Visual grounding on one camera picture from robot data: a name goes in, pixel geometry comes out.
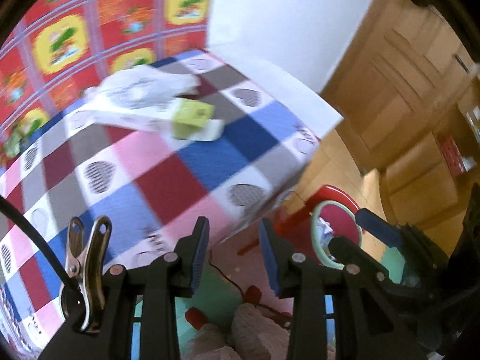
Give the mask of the red green trash bin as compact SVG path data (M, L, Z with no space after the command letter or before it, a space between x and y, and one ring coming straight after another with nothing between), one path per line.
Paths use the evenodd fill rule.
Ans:
M358 246L363 243L363 230L356 223L354 213L333 200L323 201L314 208L310 234L320 264L338 270L343 269L343 264L330 253L329 242L336 236L345 236Z

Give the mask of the wooden cabinet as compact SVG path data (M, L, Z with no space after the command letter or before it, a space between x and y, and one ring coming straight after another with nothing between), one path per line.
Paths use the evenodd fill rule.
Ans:
M439 149L439 138L456 142L466 172L453 177ZM380 177L386 220L433 228L461 213L479 181L479 78L456 95L431 127L388 166Z

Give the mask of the metal spring clamp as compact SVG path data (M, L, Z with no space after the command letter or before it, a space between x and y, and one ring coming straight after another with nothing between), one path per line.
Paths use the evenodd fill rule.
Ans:
M103 320L106 304L103 263L111 235L112 222L106 215L95 220L87 241L84 239L85 226L80 218L73 217L67 227L64 268L78 291L62 286L60 305L64 317L68 317L77 306L85 308L80 323L80 330L85 333L99 332Z

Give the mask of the checkered heart bed sheet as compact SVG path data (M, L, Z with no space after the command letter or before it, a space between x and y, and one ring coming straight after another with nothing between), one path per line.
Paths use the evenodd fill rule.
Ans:
M195 49L155 63L199 77L198 100L225 123L215 141L95 124L72 104L1 170L1 195L59 260L72 217L113 224L107 266L149 264L207 217L217 244L276 207L317 151L312 131L250 77Z

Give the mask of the red perforated basket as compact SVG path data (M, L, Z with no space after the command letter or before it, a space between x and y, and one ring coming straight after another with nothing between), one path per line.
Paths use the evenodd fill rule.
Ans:
M439 149L453 177L466 172L461 153L451 136L441 136L439 138Z

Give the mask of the white bedside table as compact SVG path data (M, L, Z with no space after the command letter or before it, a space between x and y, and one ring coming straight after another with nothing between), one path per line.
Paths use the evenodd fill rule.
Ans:
M316 137L326 137L343 121L343 116L320 95L246 47L231 42L210 46L208 51L256 82L302 120Z

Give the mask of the white green cardboard box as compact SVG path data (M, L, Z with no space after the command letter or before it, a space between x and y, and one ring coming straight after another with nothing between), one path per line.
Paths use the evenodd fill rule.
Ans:
M214 117L213 105L183 97L136 109L92 101L85 105L85 110L92 121L101 125L165 133L176 140L215 141L221 137L225 125L224 120Z

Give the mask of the white printed plastic bag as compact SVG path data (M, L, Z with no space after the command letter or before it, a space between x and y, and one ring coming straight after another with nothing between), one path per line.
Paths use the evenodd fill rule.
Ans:
M182 95L197 94L200 79L193 74L162 72L149 65L120 70L88 88L85 103L113 105L128 110L162 107Z

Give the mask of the red floral patterned headboard cloth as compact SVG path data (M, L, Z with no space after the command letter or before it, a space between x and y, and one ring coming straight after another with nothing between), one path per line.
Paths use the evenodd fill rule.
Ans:
M206 44L210 0L37 0L1 47L1 156L113 72Z

